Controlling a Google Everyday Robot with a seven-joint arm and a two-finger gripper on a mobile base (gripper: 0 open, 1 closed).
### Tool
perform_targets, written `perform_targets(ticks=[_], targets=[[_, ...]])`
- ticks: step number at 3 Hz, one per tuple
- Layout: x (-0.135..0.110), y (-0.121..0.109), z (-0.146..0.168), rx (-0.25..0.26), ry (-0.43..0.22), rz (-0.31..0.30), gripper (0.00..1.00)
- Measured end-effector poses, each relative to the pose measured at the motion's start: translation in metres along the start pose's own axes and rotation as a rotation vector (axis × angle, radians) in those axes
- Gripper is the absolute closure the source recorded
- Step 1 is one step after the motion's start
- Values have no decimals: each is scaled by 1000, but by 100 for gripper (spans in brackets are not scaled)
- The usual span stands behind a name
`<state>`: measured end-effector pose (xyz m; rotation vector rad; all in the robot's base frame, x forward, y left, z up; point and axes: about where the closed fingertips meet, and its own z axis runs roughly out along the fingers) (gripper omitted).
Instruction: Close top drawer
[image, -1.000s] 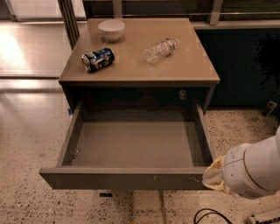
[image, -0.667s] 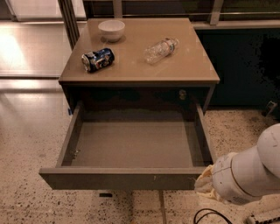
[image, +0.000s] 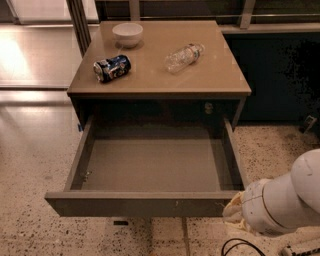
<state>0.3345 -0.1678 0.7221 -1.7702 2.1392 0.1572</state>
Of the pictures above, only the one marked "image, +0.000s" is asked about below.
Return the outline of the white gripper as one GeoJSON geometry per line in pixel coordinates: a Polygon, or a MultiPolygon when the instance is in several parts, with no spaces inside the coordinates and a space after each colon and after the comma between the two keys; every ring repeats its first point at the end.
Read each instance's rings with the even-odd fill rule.
{"type": "MultiPolygon", "coordinates": [[[[260,235],[284,235],[286,229],[269,214],[263,190],[270,179],[251,183],[245,191],[238,192],[223,209],[223,220],[240,223],[245,220],[250,232],[260,235]]],[[[279,256],[289,244],[286,238],[255,236],[228,224],[222,224],[219,256],[279,256]]]]}

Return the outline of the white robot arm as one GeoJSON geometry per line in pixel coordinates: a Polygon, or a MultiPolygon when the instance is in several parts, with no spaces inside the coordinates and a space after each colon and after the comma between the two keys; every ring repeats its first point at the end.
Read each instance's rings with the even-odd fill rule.
{"type": "Polygon", "coordinates": [[[320,149],[299,156],[285,175],[250,183],[224,207],[222,216],[227,225],[268,237],[319,226],[320,149]]]}

